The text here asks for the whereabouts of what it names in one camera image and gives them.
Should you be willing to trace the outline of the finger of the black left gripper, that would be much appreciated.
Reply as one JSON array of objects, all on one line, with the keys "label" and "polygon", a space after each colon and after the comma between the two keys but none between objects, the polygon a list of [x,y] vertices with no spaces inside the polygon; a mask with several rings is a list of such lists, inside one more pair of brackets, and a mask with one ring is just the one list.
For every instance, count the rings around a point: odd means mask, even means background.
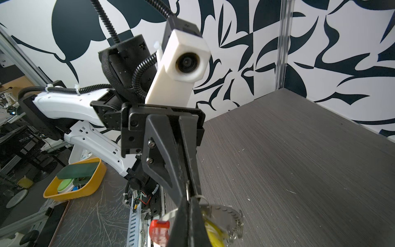
[{"label": "finger of the black left gripper", "polygon": [[179,206],[182,199],[189,203],[187,164],[179,124],[180,114],[170,117],[150,114],[146,118],[143,170],[169,194]]},{"label": "finger of the black left gripper", "polygon": [[201,195],[201,183],[196,161],[197,146],[197,118],[194,116],[180,116],[179,124],[185,153],[188,181],[191,187],[191,196]]}]

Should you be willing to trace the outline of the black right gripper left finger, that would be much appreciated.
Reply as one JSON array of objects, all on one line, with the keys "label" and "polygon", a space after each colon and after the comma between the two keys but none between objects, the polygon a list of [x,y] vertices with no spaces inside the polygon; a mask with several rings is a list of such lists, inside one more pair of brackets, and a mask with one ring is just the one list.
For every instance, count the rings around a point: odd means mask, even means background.
[{"label": "black right gripper left finger", "polygon": [[171,233],[167,243],[168,247],[186,247],[188,246],[188,209],[187,199],[182,199],[175,215]]}]

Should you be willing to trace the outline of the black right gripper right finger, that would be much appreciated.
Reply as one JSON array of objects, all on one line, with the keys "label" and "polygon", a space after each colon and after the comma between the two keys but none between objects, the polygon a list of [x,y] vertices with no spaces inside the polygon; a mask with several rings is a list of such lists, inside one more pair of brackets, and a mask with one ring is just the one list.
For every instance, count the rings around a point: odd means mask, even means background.
[{"label": "black right gripper right finger", "polygon": [[199,201],[192,197],[189,201],[188,210],[188,246],[189,247],[212,247],[209,240]]}]

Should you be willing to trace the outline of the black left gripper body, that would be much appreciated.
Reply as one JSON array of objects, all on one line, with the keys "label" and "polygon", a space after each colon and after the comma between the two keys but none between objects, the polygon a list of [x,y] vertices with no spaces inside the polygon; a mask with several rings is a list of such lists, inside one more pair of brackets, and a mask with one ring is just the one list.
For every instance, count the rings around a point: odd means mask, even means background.
[{"label": "black left gripper body", "polygon": [[121,133],[121,156],[146,152],[156,145],[179,147],[190,157],[201,144],[205,113],[200,109],[103,101],[90,105],[105,127]]}]

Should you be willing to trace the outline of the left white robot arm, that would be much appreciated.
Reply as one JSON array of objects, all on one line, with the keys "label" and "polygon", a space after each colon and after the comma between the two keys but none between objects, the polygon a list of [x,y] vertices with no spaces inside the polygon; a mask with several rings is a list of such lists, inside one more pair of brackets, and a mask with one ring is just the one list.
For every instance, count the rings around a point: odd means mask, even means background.
[{"label": "left white robot arm", "polygon": [[148,5],[166,22],[155,53],[143,36],[121,40],[101,3],[90,1],[114,40],[98,54],[107,83],[28,87],[18,100],[45,136],[87,148],[135,190],[148,194],[160,186],[176,204],[188,205],[201,194],[196,149],[205,115],[187,105],[211,52],[195,24],[162,1]]}]

